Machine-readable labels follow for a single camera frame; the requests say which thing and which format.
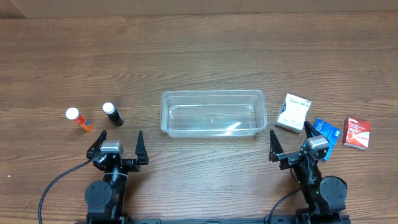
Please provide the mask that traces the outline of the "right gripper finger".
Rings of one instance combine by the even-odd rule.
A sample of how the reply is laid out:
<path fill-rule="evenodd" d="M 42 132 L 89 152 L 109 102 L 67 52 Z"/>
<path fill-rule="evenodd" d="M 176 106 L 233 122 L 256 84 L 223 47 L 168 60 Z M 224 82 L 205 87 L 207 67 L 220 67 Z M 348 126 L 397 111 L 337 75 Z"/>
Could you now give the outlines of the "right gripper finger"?
<path fill-rule="evenodd" d="M 277 162 L 284 155 L 284 150 L 280 145 L 280 142 L 274 132 L 274 130 L 270 130 L 270 151 L 269 151 L 269 160 L 272 162 Z"/>
<path fill-rule="evenodd" d="M 315 137 L 315 136 L 321 136 L 321 135 L 322 135 L 319 131 L 317 131 L 317 130 L 310 124 L 309 121 L 305 121 L 303 125 L 304 125 L 305 133 L 306 133 L 308 139 L 309 139 L 309 138 L 312 138 L 312 137 Z"/>

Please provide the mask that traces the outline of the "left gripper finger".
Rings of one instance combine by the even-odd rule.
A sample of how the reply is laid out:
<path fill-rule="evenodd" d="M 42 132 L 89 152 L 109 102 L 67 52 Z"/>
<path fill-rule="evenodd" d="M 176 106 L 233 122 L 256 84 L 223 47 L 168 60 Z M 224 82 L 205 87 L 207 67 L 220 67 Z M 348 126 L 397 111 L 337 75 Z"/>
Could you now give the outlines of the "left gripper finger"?
<path fill-rule="evenodd" d="M 100 151 L 102 143 L 106 140 L 107 131 L 103 130 L 98 139 L 91 145 L 91 147 L 86 152 L 86 158 L 92 159 L 94 155 Z"/>
<path fill-rule="evenodd" d="M 144 145 L 144 137 L 143 137 L 142 131 L 139 131 L 135 154 L 137 156 L 137 162 L 140 165 L 148 165 L 149 164 L 149 157 L 147 155 L 146 147 Z"/>

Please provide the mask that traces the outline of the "blue box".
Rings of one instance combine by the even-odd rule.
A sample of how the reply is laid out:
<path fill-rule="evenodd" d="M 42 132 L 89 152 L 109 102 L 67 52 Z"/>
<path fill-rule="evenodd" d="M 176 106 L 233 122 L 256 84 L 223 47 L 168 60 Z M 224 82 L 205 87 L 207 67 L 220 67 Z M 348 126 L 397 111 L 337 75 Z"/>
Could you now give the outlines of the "blue box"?
<path fill-rule="evenodd" d="M 327 161 L 330 156 L 331 153 L 333 152 L 333 148 L 340 136 L 340 134 L 342 133 L 342 131 L 332 125 L 330 125 L 329 123 L 325 122 L 324 120 L 317 118 L 313 124 L 313 127 L 322 135 L 324 135 L 324 137 L 327 138 L 327 140 L 329 141 L 329 150 L 326 154 L 326 156 L 323 158 L 323 161 Z"/>

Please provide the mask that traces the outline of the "white box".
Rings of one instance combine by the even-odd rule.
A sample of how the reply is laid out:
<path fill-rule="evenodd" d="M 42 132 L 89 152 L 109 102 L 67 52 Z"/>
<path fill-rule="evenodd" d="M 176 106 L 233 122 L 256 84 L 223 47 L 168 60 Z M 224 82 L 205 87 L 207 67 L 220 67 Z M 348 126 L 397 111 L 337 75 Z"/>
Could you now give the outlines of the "white box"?
<path fill-rule="evenodd" d="M 311 104 L 309 100 L 290 93 L 286 94 L 275 125 L 295 133 L 301 132 Z"/>

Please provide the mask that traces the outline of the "black bottle white cap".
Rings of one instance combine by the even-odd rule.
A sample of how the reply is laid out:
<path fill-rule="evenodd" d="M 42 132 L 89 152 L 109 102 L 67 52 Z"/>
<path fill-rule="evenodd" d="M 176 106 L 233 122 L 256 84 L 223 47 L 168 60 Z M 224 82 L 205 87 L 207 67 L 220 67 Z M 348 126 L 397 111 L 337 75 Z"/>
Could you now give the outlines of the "black bottle white cap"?
<path fill-rule="evenodd" d="M 102 109 L 115 126 L 120 127 L 124 124 L 124 119 L 114 104 L 106 102 Z"/>

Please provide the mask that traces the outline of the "orange bottle white cap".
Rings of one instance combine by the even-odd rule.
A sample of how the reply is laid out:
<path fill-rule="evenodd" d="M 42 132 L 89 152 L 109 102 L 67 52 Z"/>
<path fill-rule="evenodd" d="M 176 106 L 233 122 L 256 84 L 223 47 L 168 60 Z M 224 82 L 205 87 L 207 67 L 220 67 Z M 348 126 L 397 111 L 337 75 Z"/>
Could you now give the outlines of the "orange bottle white cap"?
<path fill-rule="evenodd" d="M 85 131 L 92 132 L 94 130 L 93 124 L 84 118 L 77 108 L 69 108 L 65 112 L 67 119 L 73 120 L 82 127 Z"/>

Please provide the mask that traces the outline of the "red box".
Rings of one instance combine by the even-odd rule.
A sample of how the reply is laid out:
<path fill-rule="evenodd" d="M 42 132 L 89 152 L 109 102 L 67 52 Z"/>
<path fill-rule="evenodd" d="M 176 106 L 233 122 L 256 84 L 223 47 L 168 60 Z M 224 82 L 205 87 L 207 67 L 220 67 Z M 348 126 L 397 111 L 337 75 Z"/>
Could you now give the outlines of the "red box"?
<path fill-rule="evenodd" d="M 348 117 L 345 120 L 342 144 L 358 149 L 367 149 L 371 123 L 365 120 Z"/>

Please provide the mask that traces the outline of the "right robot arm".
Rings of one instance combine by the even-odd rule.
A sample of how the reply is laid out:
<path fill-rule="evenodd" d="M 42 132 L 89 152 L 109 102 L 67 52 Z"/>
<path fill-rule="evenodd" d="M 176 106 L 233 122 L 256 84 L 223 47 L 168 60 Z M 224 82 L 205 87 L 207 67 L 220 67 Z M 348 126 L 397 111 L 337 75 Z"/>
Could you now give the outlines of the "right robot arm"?
<path fill-rule="evenodd" d="M 304 122 L 307 135 L 305 145 L 299 151 L 285 153 L 274 130 L 270 130 L 269 160 L 279 162 L 280 169 L 290 171 L 298 188 L 282 197 L 265 217 L 265 223 L 350 223 L 348 215 L 341 212 L 346 208 L 347 183 L 333 175 L 322 176 L 318 161 L 329 150 L 329 140 L 308 121 Z M 275 215 L 276 208 L 290 196 L 301 192 L 306 207 L 293 215 Z"/>

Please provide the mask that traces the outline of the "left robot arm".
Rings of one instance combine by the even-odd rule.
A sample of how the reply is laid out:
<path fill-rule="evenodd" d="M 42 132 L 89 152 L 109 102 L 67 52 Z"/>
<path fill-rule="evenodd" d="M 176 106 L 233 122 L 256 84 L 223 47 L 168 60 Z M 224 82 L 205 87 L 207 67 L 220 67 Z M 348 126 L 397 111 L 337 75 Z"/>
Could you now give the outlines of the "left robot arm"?
<path fill-rule="evenodd" d="M 135 149 L 136 158 L 123 158 L 120 141 L 108 141 L 104 130 L 87 150 L 86 157 L 104 172 L 103 180 L 92 182 L 85 191 L 88 206 L 87 223 L 133 223 L 131 216 L 123 212 L 128 173 L 139 172 L 148 165 L 149 157 L 140 131 Z"/>

